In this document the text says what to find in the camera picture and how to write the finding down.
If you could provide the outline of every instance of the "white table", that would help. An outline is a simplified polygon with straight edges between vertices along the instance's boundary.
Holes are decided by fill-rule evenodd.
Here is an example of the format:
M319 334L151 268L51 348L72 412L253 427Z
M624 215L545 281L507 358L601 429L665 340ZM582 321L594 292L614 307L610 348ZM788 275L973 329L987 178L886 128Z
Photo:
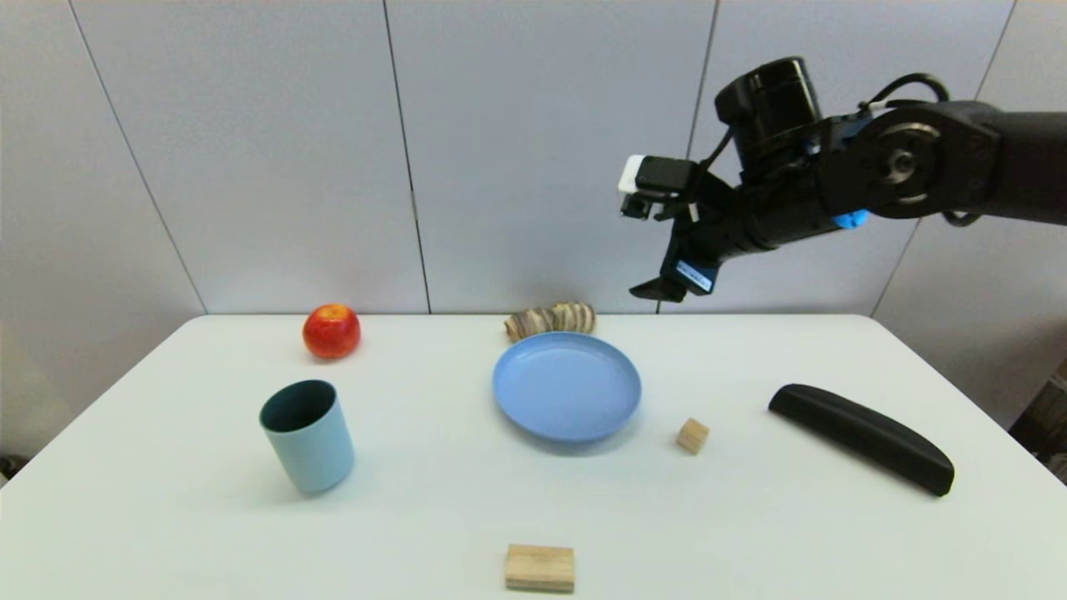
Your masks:
M521 598L509 542L573 547L577 598L1053 598L1067 490L880 326L855 316L603 317L644 383L583 456L511 427L501 317L365 317L318 363L301 317L191 321L14 481L4 599ZM359 453L301 498L257 424L281 386L338 389ZM767 412L786 383L899 420L956 465L941 499ZM688 417L703 454L673 445Z

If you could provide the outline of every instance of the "small wooden cube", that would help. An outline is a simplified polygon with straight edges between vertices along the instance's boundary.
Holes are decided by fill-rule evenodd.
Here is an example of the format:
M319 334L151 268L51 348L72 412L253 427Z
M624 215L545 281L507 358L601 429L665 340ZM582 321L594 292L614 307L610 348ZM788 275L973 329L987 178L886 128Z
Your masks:
M508 546L505 583L511 589L574 591L574 549Z
M707 441L707 433L710 431L711 429L706 425L696 419L690 419L685 422L685 425L678 432L678 445L689 451L690 454L700 454L700 449L704 447L704 442Z

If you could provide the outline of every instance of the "plastic plate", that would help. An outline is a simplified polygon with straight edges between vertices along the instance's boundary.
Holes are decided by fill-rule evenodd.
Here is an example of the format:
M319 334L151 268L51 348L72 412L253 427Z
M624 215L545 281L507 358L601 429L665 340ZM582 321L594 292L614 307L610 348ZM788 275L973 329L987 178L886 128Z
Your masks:
M508 349L493 372L496 402L527 432L569 444L625 427L641 378L619 349L580 333L542 333Z

